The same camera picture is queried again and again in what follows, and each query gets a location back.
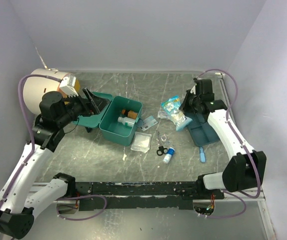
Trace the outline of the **cotton ball bag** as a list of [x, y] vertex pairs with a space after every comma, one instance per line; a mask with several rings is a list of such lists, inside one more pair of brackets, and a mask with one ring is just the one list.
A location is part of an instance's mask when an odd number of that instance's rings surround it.
[[175, 110], [170, 114], [170, 120], [175, 124], [176, 131], [181, 131], [187, 127], [193, 120], [185, 116], [181, 110]]

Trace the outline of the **white medicine bottle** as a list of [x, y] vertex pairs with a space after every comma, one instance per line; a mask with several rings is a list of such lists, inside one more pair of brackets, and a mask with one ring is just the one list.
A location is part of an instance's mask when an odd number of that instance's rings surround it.
[[117, 121], [126, 127], [133, 127], [136, 124], [136, 120], [129, 117], [118, 117]]

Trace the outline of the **white gauze pad packet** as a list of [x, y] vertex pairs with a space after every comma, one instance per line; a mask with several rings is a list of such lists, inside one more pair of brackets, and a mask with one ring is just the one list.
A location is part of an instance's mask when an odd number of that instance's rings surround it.
[[151, 138], [151, 134], [136, 131], [130, 149], [135, 152], [147, 153], [150, 150]]

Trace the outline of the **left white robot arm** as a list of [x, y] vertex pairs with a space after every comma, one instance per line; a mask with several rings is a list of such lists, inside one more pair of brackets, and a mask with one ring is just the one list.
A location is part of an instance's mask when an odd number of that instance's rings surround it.
[[40, 114], [29, 134], [21, 158], [0, 191], [0, 233], [22, 239], [37, 216], [52, 202], [77, 199], [76, 179], [65, 173], [56, 174], [41, 190], [29, 195], [42, 165], [50, 158], [65, 136], [64, 127], [78, 117], [99, 115], [110, 101], [84, 88], [85, 97], [64, 98], [58, 91], [45, 93], [39, 103]]

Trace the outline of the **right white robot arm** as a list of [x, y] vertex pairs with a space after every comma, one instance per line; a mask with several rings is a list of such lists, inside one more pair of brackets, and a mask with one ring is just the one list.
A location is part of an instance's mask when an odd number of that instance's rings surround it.
[[256, 188], [261, 191], [267, 157], [256, 151], [242, 136], [229, 114], [223, 100], [215, 99], [210, 79], [194, 78], [194, 86], [186, 91], [180, 109], [184, 113], [199, 114], [216, 132], [222, 142], [229, 162], [222, 172], [209, 173], [201, 177], [195, 188], [201, 199], [208, 198], [213, 190], [245, 193]]

